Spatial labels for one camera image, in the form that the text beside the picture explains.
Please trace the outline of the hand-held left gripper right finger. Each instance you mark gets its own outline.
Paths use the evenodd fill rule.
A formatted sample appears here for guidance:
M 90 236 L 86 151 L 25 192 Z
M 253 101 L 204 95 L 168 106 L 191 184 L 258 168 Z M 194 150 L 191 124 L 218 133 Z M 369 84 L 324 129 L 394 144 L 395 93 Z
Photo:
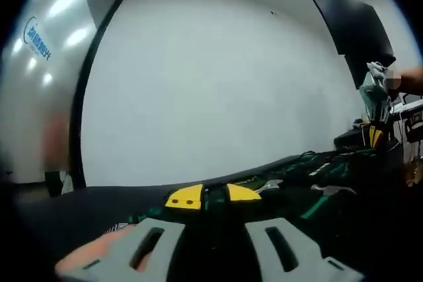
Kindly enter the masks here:
M 362 272 L 329 254 L 313 234 L 323 204 L 316 190 L 277 187 L 258 192 L 225 185 L 225 273 L 230 281 L 362 281 Z

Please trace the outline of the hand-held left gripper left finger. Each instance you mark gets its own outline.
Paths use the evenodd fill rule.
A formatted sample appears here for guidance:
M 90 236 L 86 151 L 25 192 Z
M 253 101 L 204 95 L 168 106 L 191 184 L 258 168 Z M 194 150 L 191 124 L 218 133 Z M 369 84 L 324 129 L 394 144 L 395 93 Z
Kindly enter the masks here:
M 146 217 L 102 235 L 56 265 L 62 281 L 203 281 L 204 261 L 192 227 L 174 219 L 196 216 L 203 185 L 173 192 L 165 204 L 170 221 Z

